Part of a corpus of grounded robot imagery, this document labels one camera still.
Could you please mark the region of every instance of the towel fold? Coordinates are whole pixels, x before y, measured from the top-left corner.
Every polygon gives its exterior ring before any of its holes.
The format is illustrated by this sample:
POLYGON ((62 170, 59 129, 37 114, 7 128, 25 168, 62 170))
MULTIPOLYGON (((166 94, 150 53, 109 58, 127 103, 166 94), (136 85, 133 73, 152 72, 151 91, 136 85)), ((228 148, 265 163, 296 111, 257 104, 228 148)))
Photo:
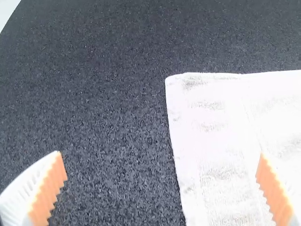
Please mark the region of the towel fold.
POLYGON ((301 172, 301 70, 170 76, 166 104, 187 226, 275 225, 255 172, 301 172))

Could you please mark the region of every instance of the white towel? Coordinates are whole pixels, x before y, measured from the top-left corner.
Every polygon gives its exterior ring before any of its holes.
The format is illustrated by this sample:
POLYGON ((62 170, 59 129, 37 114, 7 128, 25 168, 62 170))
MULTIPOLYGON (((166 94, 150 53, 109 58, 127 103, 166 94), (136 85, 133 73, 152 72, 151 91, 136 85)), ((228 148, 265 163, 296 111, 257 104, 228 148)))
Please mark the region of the white towel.
POLYGON ((261 151, 301 172, 301 70, 184 73, 165 83, 187 226, 275 225, 255 172, 261 151))

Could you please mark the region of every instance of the speckled surface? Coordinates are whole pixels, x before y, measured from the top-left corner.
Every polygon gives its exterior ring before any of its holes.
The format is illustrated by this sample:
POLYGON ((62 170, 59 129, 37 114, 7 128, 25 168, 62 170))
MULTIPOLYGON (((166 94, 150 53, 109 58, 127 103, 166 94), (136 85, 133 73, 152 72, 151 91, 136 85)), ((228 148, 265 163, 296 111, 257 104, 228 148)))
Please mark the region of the speckled surface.
POLYGON ((61 150, 53 225, 183 226, 164 79, 301 69, 299 0, 22 0, 0 34, 0 190, 61 150))

